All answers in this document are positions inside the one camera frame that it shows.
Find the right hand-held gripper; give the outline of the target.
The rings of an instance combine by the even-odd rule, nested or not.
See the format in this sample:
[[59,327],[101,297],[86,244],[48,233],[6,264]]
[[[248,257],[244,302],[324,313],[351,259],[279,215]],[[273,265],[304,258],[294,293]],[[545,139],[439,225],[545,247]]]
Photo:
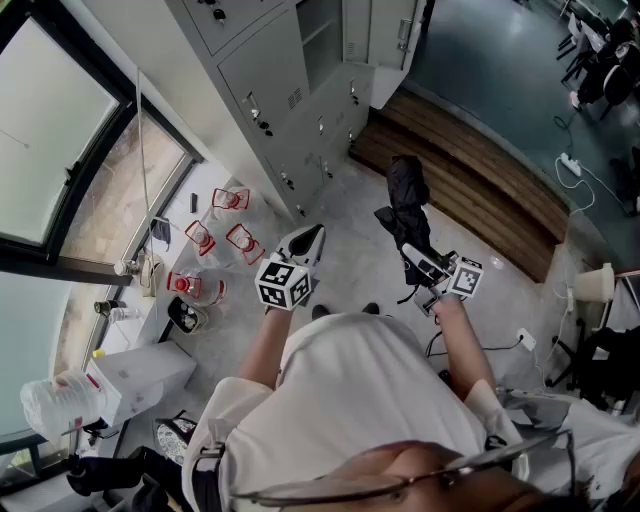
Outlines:
[[[405,243],[402,246],[402,253],[417,268],[431,267],[431,261],[411,244]],[[435,279],[428,277],[429,284],[419,288],[413,302],[423,314],[430,316],[433,304],[444,295],[454,294],[460,299],[473,298],[482,277],[483,266],[481,263],[459,256],[453,262],[451,270],[440,272],[440,276]]]

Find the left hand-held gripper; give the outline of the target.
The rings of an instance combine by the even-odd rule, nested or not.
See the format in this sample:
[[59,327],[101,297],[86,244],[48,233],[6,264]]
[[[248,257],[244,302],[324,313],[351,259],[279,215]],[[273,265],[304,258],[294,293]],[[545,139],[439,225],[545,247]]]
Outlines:
[[276,251],[263,255],[254,264],[259,301],[284,311],[306,306],[317,284],[315,275],[325,240],[322,224],[306,226],[286,235]]

